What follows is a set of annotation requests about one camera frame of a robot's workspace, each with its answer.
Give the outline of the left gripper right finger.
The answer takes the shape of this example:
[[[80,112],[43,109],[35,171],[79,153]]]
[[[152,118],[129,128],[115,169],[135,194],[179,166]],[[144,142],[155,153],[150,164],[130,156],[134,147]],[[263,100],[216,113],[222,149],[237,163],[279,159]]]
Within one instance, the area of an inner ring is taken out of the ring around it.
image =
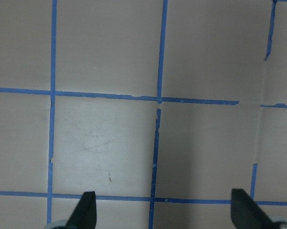
[[[243,190],[231,191],[230,217],[236,229],[266,229],[273,221]]]

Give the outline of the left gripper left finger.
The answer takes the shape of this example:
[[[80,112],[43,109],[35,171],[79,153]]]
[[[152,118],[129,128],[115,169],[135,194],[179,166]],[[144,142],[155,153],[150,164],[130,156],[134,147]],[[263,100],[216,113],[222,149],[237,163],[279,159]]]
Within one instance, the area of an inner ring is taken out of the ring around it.
[[[96,195],[84,192],[66,223],[67,229],[94,229],[97,223]]]

